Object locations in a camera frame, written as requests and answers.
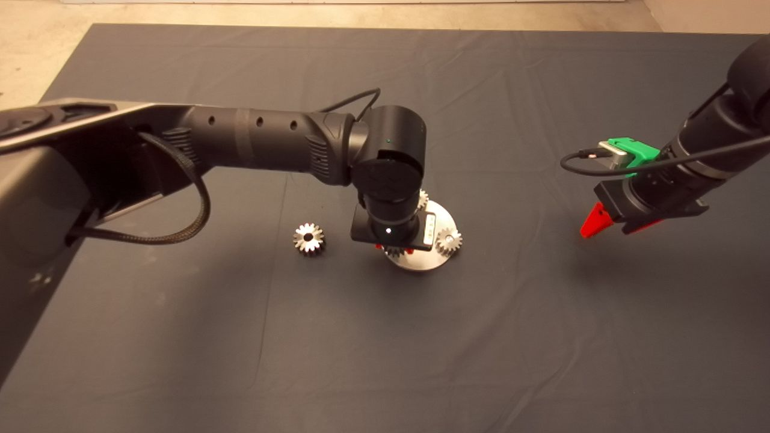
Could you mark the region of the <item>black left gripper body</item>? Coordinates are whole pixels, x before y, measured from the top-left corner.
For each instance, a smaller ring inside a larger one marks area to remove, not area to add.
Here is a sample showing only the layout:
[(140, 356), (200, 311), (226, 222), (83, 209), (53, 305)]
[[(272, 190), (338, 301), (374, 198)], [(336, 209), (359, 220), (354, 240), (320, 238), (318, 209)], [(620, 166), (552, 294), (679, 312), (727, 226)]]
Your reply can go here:
[(419, 210), (402, 224), (385, 224), (375, 220), (362, 206), (357, 206), (350, 236), (360, 243), (427, 251), (434, 246), (436, 215)]

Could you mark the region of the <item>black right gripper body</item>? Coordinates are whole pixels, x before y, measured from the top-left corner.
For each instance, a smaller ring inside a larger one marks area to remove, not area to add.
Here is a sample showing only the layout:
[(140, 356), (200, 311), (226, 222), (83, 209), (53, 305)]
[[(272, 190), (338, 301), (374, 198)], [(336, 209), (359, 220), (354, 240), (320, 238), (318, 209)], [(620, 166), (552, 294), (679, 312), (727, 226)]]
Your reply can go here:
[(594, 187), (611, 221), (631, 234), (663, 220), (690, 218), (709, 206), (709, 178), (691, 171), (644, 171), (621, 180), (600, 181)]

